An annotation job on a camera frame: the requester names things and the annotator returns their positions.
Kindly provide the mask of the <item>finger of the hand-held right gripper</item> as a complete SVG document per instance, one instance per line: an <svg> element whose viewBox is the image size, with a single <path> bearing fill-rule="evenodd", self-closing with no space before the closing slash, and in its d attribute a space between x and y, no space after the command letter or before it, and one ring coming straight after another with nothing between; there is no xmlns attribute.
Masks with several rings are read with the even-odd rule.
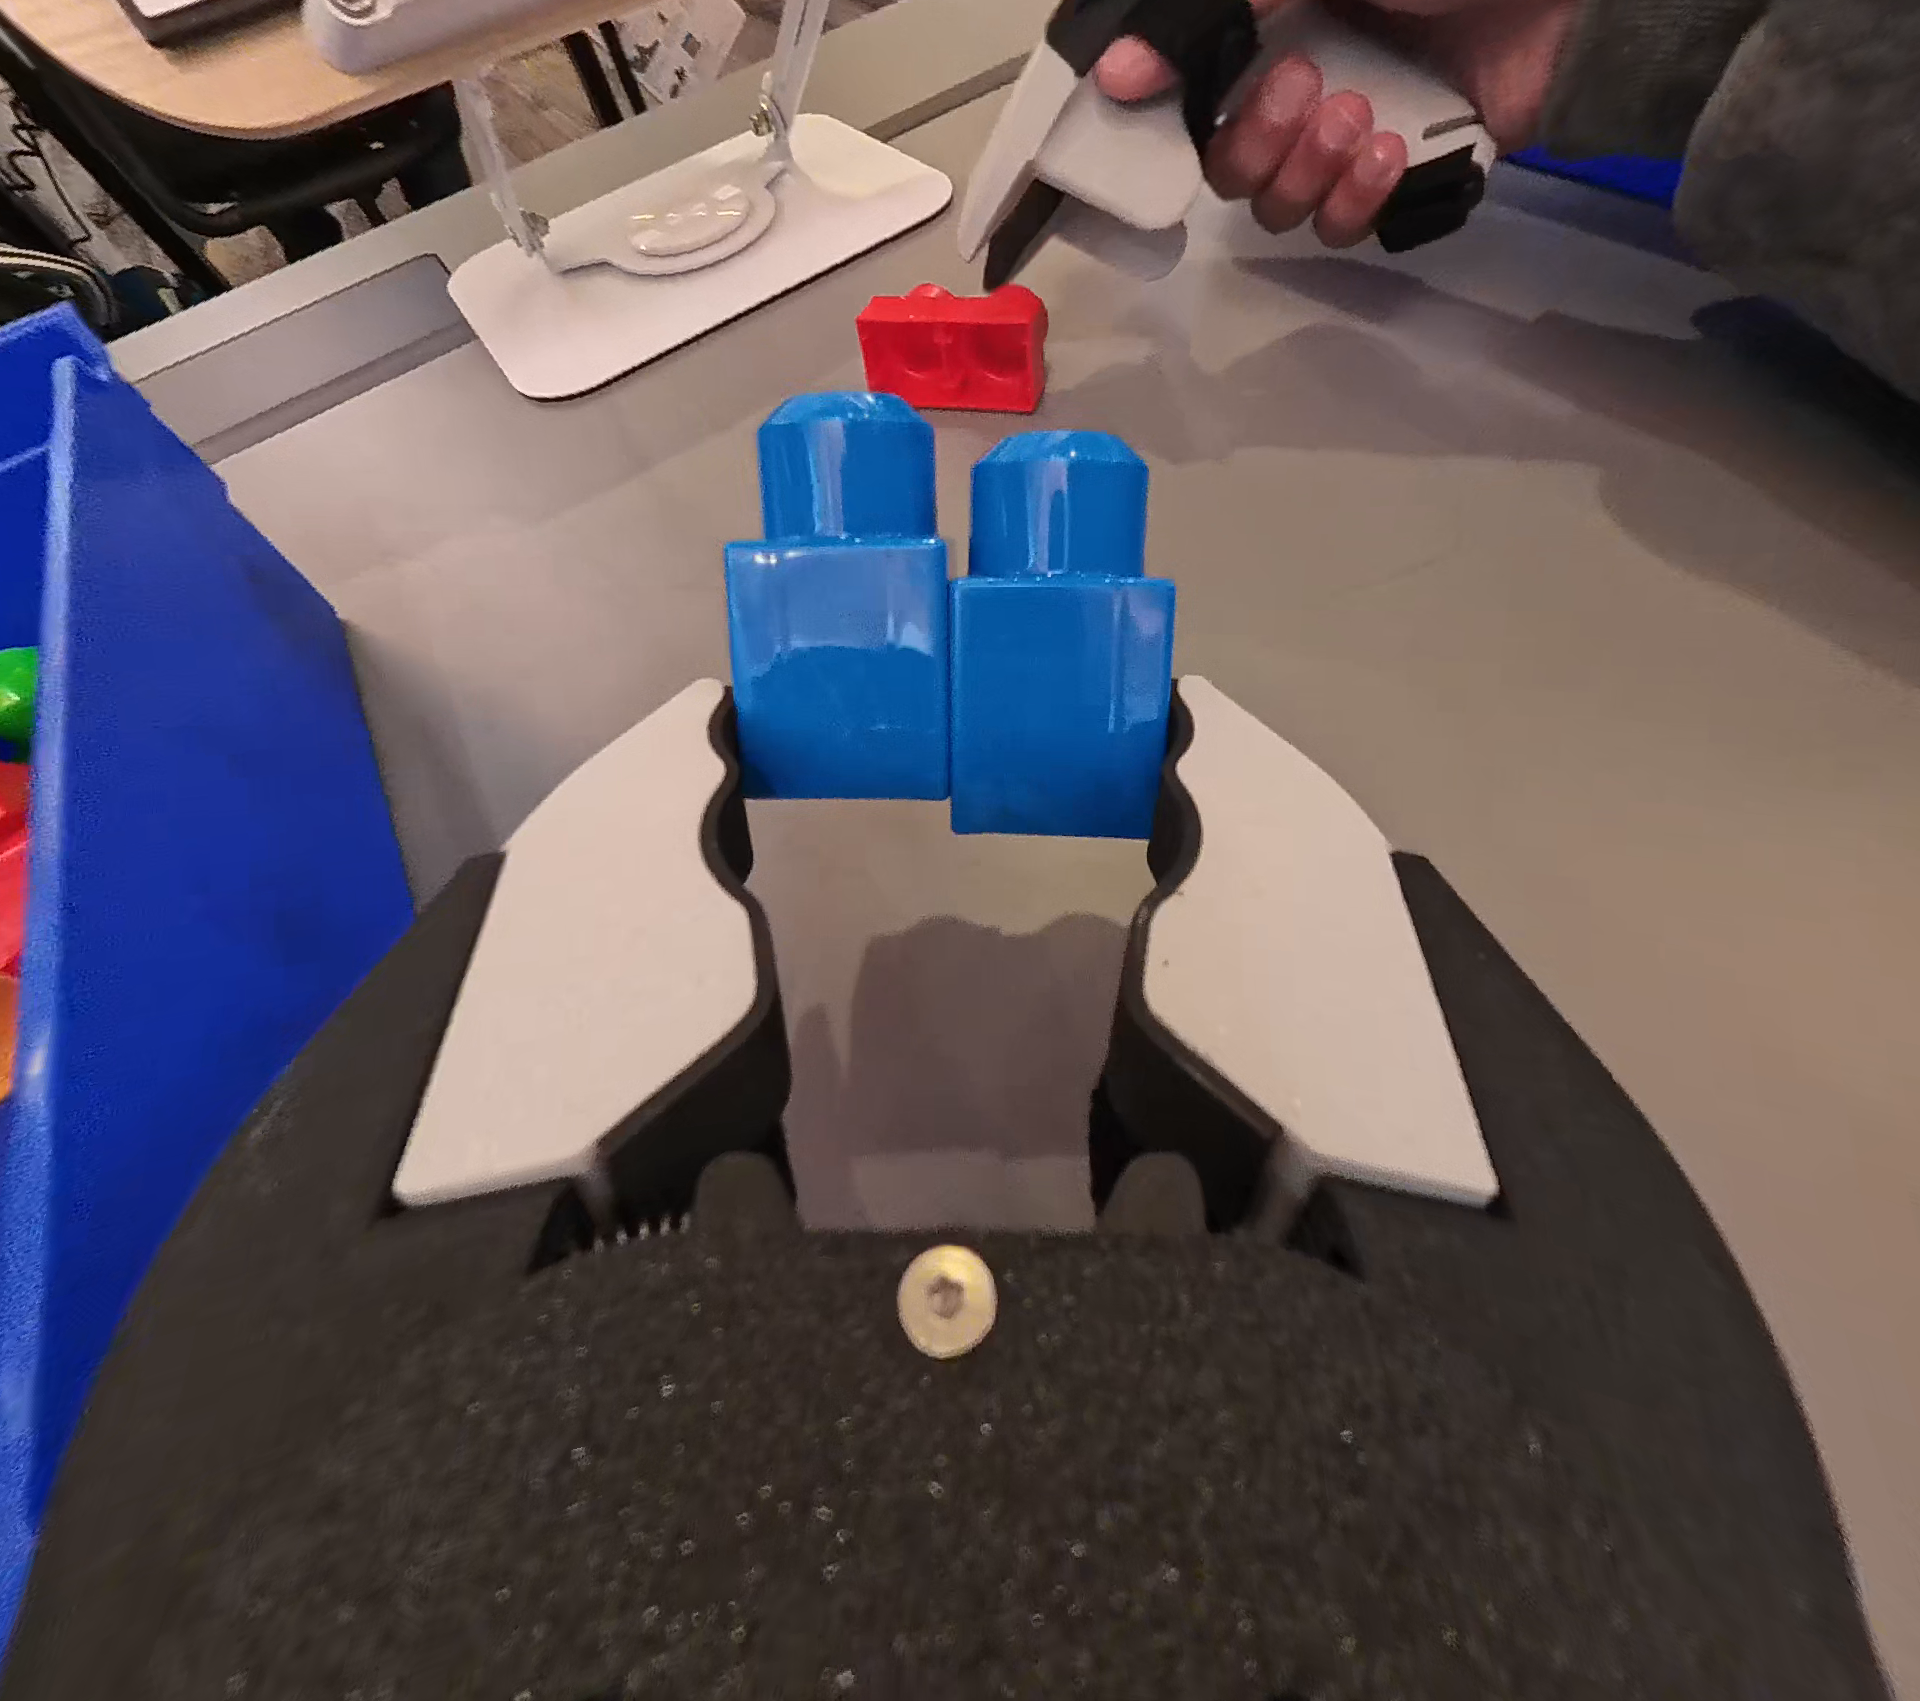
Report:
<svg viewBox="0 0 1920 1701"><path fill-rule="evenodd" d="M1042 249L1069 249L1145 282L1179 265L1201 162L1174 97L1119 105L1095 83L1077 83L1033 165L1033 179L1058 196Z"/></svg>
<svg viewBox="0 0 1920 1701"><path fill-rule="evenodd" d="M1048 42L1026 58L996 127L978 154L958 208L961 260L978 266L978 282L993 290L1012 278L1029 236L1015 220L1039 179L1048 136L1074 99L1080 77Z"/></svg>

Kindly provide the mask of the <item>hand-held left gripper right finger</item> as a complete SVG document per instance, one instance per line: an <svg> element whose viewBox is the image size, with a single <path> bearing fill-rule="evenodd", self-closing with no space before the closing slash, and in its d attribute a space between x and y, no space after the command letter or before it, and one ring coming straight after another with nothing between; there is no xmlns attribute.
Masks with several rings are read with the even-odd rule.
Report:
<svg viewBox="0 0 1920 1701"><path fill-rule="evenodd" d="M1500 1181L1385 835L1211 681L1172 688L1152 884L1092 1096L1092 1191L1174 1156L1201 1228L1329 1181L1494 1210Z"/></svg>

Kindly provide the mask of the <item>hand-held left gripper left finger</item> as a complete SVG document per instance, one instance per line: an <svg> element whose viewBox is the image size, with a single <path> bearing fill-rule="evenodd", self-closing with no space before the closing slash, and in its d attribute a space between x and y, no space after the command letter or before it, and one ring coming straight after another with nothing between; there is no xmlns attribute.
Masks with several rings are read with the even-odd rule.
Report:
<svg viewBox="0 0 1920 1701"><path fill-rule="evenodd" d="M712 1161L789 1181L792 1060L731 693L693 681L515 826L392 1196L568 1189L602 1232L692 1210Z"/></svg>

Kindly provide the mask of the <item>red two-stud block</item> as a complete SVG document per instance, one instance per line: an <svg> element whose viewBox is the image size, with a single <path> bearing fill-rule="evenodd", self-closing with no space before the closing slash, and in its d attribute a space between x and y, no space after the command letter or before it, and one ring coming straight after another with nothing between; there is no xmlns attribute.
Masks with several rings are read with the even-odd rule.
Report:
<svg viewBox="0 0 1920 1701"><path fill-rule="evenodd" d="M869 393L917 409L1033 415L1046 389L1048 309L1022 285L956 295L924 282L855 317Z"/></svg>

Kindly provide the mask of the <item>blue one-stud block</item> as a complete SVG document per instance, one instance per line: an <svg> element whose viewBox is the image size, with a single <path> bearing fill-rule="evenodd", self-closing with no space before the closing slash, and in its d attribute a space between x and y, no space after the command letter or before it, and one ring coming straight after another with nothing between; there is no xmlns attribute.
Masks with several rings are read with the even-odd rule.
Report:
<svg viewBox="0 0 1920 1701"><path fill-rule="evenodd" d="M1094 430L998 440L971 466L950 584L950 824L1150 837L1178 594L1145 573L1148 468Z"/></svg>
<svg viewBox="0 0 1920 1701"><path fill-rule="evenodd" d="M804 393L756 435L759 535L723 548L741 791L946 802L948 540L931 424Z"/></svg>

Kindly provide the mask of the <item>person's right forearm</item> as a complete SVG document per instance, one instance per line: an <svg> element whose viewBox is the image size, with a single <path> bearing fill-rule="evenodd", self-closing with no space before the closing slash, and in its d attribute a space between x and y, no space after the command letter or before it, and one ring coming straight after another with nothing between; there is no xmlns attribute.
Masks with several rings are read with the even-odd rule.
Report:
<svg viewBox="0 0 1920 1701"><path fill-rule="evenodd" d="M1539 139L1682 162L1692 254L1918 394L1918 0L1579 0Z"/></svg>

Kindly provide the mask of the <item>white wooden document stand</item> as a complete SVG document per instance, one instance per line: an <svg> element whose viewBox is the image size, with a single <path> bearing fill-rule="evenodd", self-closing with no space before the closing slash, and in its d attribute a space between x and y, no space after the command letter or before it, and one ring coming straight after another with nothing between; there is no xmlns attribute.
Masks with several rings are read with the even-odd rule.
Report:
<svg viewBox="0 0 1920 1701"><path fill-rule="evenodd" d="M943 213L951 184L804 108L832 0L783 0L751 121L731 139L537 213L515 194L482 74L661 0L4 0L4 21L103 92L182 129L280 139L451 85L505 236L448 280L529 399L593 393Z"/></svg>

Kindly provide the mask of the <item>red toy block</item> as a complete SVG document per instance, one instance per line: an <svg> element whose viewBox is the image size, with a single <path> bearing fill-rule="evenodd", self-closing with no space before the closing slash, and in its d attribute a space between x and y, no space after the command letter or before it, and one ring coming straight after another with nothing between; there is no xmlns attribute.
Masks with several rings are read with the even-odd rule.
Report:
<svg viewBox="0 0 1920 1701"><path fill-rule="evenodd" d="M31 769L25 763L2 763L2 975L19 977L27 932Z"/></svg>

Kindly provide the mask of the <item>black chair frame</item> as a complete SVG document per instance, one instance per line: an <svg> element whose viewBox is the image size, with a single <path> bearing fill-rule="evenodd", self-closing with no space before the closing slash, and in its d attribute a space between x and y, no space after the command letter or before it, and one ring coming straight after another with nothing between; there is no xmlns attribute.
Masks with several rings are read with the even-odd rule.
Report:
<svg viewBox="0 0 1920 1701"><path fill-rule="evenodd" d="M7 100L47 130L107 201L157 249L190 299L218 296L228 277L207 240L263 231L285 260L337 246L332 211L355 205L380 225L377 196L407 208L470 186L454 87L444 83L348 121L280 139L182 129L64 66L12 26L2 31Z"/></svg>

